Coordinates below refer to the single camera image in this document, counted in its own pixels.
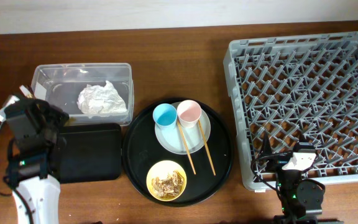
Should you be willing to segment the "white napkin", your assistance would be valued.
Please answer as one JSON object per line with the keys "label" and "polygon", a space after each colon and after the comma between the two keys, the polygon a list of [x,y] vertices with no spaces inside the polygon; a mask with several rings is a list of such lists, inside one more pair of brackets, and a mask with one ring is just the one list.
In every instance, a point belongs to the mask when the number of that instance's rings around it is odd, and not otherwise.
{"label": "white napkin", "polygon": [[114,85],[106,81],[105,86],[87,85],[76,102],[83,114],[115,114],[127,111],[126,103]]}

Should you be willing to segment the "yellow bowl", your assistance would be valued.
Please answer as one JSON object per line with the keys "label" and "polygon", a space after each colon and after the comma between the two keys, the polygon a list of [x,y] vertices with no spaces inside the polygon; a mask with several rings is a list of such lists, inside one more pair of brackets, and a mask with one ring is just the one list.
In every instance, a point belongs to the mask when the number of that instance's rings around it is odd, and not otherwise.
{"label": "yellow bowl", "polygon": [[[161,179],[166,178],[168,173],[171,173],[173,171],[177,170],[185,179],[184,181],[184,186],[181,190],[181,193],[179,196],[174,197],[172,199],[162,199],[162,198],[158,198],[152,191],[152,179],[155,177],[160,177]],[[177,198],[179,198],[183,192],[186,189],[186,184],[187,184],[187,176],[185,173],[185,170],[182,168],[181,165],[179,165],[176,162],[173,161],[160,161],[156,164],[154,164],[150,170],[147,173],[147,177],[146,177],[146,186],[147,186],[147,190],[149,191],[149,193],[156,198],[157,200],[161,201],[161,202],[170,202],[173,200],[176,200]]]}

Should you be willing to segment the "food scraps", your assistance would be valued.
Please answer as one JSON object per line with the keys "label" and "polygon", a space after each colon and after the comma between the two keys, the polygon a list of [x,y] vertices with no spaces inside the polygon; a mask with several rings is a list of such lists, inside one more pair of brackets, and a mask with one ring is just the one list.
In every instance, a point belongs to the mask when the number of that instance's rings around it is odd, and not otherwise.
{"label": "food scraps", "polygon": [[166,178],[155,177],[152,179],[153,193],[162,199],[172,199],[180,195],[184,186],[184,177],[177,171],[168,173]]}

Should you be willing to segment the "blue cup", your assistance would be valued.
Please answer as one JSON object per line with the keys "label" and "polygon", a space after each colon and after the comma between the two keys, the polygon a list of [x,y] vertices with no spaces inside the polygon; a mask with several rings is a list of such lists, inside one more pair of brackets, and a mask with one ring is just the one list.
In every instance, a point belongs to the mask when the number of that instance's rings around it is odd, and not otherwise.
{"label": "blue cup", "polygon": [[177,123],[177,110],[171,104],[162,103],[155,107],[152,117],[158,128],[173,129]]}

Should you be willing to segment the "gold foil wrapper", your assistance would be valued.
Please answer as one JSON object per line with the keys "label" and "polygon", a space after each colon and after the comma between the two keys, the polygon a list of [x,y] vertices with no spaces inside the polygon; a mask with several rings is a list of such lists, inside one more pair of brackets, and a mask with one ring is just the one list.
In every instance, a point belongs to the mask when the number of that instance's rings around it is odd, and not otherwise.
{"label": "gold foil wrapper", "polygon": [[26,86],[21,85],[19,89],[26,98],[36,99],[35,95]]}

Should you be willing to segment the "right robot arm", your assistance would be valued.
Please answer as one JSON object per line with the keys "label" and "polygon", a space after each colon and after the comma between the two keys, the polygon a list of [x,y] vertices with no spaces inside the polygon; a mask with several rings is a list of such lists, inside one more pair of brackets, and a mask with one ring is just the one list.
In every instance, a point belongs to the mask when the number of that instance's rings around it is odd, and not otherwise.
{"label": "right robot arm", "polygon": [[304,179],[302,175],[311,168],[317,151],[312,143],[300,135],[293,149],[274,153],[268,134],[264,134],[259,159],[267,163],[267,171],[276,177],[274,191],[282,204],[282,215],[273,218],[274,223],[318,223],[317,215],[322,214],[325,185]]}

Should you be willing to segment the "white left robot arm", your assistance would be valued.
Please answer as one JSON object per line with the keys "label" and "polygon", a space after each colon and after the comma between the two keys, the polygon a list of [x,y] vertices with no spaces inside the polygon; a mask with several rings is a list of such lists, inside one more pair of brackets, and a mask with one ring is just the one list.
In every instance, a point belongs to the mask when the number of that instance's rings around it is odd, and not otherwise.
{"label": "white left robot arm", "polygon": [[58,223],[59,132],[69,119],[60,108],[23,98],[4,110],[14,137],[3,181],[12,190],[19,223]]}

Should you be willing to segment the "grey dishwasher rack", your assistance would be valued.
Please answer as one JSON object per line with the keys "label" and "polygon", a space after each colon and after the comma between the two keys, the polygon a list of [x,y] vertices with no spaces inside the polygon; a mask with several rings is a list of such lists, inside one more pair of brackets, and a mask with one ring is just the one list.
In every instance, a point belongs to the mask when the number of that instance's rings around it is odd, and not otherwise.
{"label": "grey dishwasher rack", "polygon": [[253,163],[265,135],[274,153],[316,147],[307,178],[358,182],[358,32],[233,40],[223,64],[246,189],[274,183]]}

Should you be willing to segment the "black rectangular tray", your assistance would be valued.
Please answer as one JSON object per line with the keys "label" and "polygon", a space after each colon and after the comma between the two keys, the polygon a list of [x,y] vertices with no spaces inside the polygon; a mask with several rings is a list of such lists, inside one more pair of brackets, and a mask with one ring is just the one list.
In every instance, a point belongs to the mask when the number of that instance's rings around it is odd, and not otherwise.
{"label": "black rectangular tray", "polygon": [[121,175],[121,126],[116,123],[61,129],[59,182],[115,180]]}

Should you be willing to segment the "right wooden chopstick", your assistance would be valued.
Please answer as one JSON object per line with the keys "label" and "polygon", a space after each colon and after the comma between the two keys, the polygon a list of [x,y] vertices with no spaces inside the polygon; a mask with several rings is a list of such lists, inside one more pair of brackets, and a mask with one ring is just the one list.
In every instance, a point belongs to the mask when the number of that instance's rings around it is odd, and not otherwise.
{"label": "right wooden chopstick", "polygon": [[211,166],[211,170],[213,172],[213,175],[216,176],[216,171],[215,171],[215,168],[214,168],[214,164],[213,164],[213,160],[211,158],[211,154],[210,154],[210,151],[209,151],[209,147],[208,147],[208,143],[207,143],[207,140],[205,138],[205,135],[204,135],[204,131],[203,131],[203,127],[202,127],[202,124],[201,124],[201,121],[198,120],[198,126],[199,126],[199,129],[200,129],[200,133],[201,133],[201,136],[203,138],[203,142],[204,142],[204,147],[206,149],[206,153],[207,153],[207,157],[208,157],[208,160],[209,160],[209,164]]}

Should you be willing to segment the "wooden chopstick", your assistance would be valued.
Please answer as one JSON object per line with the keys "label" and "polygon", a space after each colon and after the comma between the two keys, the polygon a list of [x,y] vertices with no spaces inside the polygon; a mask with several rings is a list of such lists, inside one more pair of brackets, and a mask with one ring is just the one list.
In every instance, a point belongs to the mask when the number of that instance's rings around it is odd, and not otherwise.
{"label": "wooden chopstick", "polygon": [[203,127],[202,127],[202,124],[201,124],[201,121],[198,120],[198,126],[199,126],[199,129],[200,129],[200,133],[201,133],[201,136],[203,138],[203,142],[204,142],[204,147],[206,149],[206,153],[207,153],[207,157],[208,157],[208,160],[209,160],[209,164],[211,166],[211,170],[213,172],[213,175],[216,176],[216,171],[215,171],[215,168],[214,168],[214,164],[213,164],[213,160],[211,158],[211,154],[210,154],[210,151],[209,151],[209,147],[208,147],[208,143],[207,143],[207,140],[205,138],[205,135],[204,135],[204,131],[203,131]]}
{"label": "wooden chopstick", "polygon": [[193,170],[194,175],[196,175],[196,170],[195,170],[195,167],[194,167],[194,163],[193,163],[193,160],[192,160],[192,158],[191,158],[191,154],[190,154],[190,152],[189,152],[189,149],[188,149],[188,146],[187,146],[187,143],[186,143],[185,135],[183,134],[183,130],[182,130],[182,127],[181,127],[181,124],[180,124],[179,121],[177,121],[177,127],[178,127],[178,129],[179,129],[180,136],[181,136],[181,140],[182,140],[183,145],[184,145],[184,147],[185,147],[185,151],[186,151],[186,154],[187,154],[187,156],[188,156],[188,160],[189,160],[189,162],[190,162],[190,164],[191,164],[191,168],[192,168],[192,170]]}

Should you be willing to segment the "clear plastic bin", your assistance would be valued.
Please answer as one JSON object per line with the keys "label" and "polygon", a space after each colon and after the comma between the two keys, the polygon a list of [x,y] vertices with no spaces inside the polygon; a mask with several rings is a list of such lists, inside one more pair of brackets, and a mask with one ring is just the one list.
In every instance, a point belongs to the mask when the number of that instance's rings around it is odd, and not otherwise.
{"label": "clear plastic bin", "polygon": [[[122,113],[89,114],[78,107],[80,92],[89,86],[113,84],[126,104]],[[70,116],[68,124],[88,125],[116,123],[127,126],[134,111],[134,85],[128,63],[63,63],[39,65],[31,89],[36,98],[59,107]]]}

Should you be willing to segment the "pink cup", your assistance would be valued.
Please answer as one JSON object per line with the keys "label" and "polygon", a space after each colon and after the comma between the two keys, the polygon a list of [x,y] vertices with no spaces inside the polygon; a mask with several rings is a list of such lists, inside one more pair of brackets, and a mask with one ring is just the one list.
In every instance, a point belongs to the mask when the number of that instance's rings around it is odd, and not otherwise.
{"label": "pink cup", "polygon": [[185,128],[192,128],[200,119],[202,109],[194,100],[184,100],[177,106],[177,115],[180,124]]}

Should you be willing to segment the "left wooden chopstick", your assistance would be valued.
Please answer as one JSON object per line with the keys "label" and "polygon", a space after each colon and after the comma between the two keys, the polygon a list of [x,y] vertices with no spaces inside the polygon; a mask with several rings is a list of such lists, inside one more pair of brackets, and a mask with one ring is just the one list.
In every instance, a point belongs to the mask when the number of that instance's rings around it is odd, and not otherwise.
{"label": "left wooden chopstick", "polygon": [[177,121],[177,127],[178,127],[178,129],[179,129],[180,136],[181,136],[181,140],[182,140],[183,145],[184,145],[184,147],[185,147],[185,151],[186,151],[186,154],[187,154],[187,156],[188,156],[188,160],[189,160],[189,162],[190,162],[190,164],[191,164],[191,168],[192,168],[192,170],[193,170],[194,175],[196,175],[196,170],[195,170],[195,167],[194,167],[194,163],[193,163],[193,160],[192,160],[192,158],[191,158],[191,154],[190,154],[190,152],[189,152],[189,149],[188,149],[188,146],[187,146],[187,143],[186,143],[185,135],[183,134],[183,130],[182,130],[182,127],[181,127],[181,124],[180,124],[179,121]]}

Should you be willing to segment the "round black tray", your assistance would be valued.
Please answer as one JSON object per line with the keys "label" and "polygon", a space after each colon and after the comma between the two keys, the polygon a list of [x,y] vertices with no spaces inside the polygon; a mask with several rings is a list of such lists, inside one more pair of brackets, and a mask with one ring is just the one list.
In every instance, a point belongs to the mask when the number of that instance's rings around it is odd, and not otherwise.
{"label": "round black tray", "polygon": [[[194,174],[187,155],[168,152],[161,146],[155,135],[152,112],[161,103],[178,103],[182,100],[183,98],[167,98],[148,105],[129,126],[122,145],[122,163],[133,186],[149,200],[171,207],[200,203],[215,194],[227,180],[234,161],[234,143],[225,122],[217,112],[204,103],[200,105],[211,122],[211,134],[207,144],[216,175],[212,173],[203,147],[191,155],[196,170]],[[181,165],[188,180],[184,192],[177,199],[169,202],[154,198],[147,189],[146,183],[150,168],[166,160]]]}

